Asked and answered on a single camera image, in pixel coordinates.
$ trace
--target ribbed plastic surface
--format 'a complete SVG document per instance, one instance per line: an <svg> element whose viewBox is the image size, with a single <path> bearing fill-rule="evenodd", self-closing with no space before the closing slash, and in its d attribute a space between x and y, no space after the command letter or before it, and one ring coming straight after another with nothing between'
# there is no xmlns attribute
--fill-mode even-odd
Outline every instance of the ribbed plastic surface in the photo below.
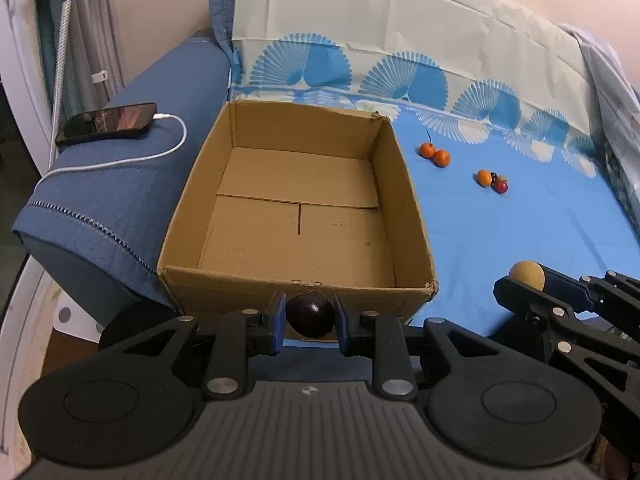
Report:
<svg viewBox="0 0 640 480"><path fill-rule="evenodd" d="M212 402L175 446L111 470L39 460L24 480L595 480L573 462L532 471L483 465L447 448L412 404L374 396L364 382L258 382Z"/></svg>

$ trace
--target circular pad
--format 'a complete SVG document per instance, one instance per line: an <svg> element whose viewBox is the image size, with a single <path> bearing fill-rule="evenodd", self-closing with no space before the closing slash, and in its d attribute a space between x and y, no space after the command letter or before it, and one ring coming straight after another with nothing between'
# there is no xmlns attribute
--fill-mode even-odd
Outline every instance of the circular pad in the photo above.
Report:
<svg viewBox="0 0 640 480"><path fill-rule="evenodd" d="M482 405L509 424L537 424L556 410L556 398L540 386L513 382L494 384L482 394Z"/></svg>
<svg viewBox="0 0 640 480"><path fill-rule="evenodd" d="M69 415L83 422L114 422L129 415L138 392L118 381L92 381L71 390L65 399Z"/></svg>
<svg viewBox="0 0 640 480"><path fill-rule="evenodd" d="M18 420L34 455L76 467L112 467L176 442L193 397L170 368L135 354L98 352L42 377L23 395Z"/></svg>

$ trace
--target bedsheet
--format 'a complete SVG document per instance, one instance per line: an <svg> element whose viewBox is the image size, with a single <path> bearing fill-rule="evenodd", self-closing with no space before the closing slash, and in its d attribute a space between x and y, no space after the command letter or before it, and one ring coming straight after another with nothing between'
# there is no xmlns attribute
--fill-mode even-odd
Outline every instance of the bedsheet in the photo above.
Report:
<svg viewBox="0 0 640 480"><path fill-rule="evenodd" d="M640 248L634 229L598 165L580 152L558 150L514 130L467 121L466 131L489 130L470 144L425 126L425 110L372 96L315 90L234 87L236 99L287 100L302 104L378 110L393 119L420 202L440 290L412 320L445 317L481 335L493 333L510 313L493 297L494 282L523 259L578 277L615 269L638 275ZM433 123L452 116L430 110ZM451 164L438 168L417 153L431 134L449 150ZM545 161L539 154L545 152ZM475 183L487 168L508 177L499 195ZM591 317L582 315L583 319Z"/></svg>
<svg viewBox="0 0 640 480"><path fill-rule="evenodd" d="M379 111L409 167L439 292L414 317L488 335L518 260L640 274L640 246L596 161L602 122L574 38L508 0L235 0L232 98ZM417 154L450 151L441 169ZM498 195L474 181L508 177Z"/></svg>
<svg viewBox="0 0 640 480"><path fill-rule="evenodd" d="M640 234L640 95L626 78L618 53L607 43L572 25L598 93L611 187Z"/></svg>

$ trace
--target cardboard box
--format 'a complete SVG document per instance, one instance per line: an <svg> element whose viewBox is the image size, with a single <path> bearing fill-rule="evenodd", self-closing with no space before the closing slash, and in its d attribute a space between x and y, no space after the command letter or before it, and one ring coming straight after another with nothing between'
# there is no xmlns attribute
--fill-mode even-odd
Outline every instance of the cardboard box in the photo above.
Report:
<svg viewBox="0 0 640 480"><path fill-rule="evenodd" d="M158 262L185 311L262 309L276 290L344 295L409 319L437 291L389 120L288 103L225 105Z"/></svg>

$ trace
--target blue couch armrest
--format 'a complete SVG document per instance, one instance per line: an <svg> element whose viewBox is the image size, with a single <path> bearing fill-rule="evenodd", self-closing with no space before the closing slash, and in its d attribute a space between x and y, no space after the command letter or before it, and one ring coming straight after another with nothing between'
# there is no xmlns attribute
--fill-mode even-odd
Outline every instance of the blue couch armrest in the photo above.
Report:
<svg viewBox="0 0 640 480"><path fill-rule="evenodd" d="M156 275L162 242L200 147L227 96L230 64L212 33L175 47L109 104L155 102L185 121L185 144L169 156L44 180L13 230L47 272L105 325L137 297L172 304ZM54 167L82 166L163 152L178 143L177 121L155 121L140 139L64 149ZM99 281L99 290L91 282Z"/></svg>

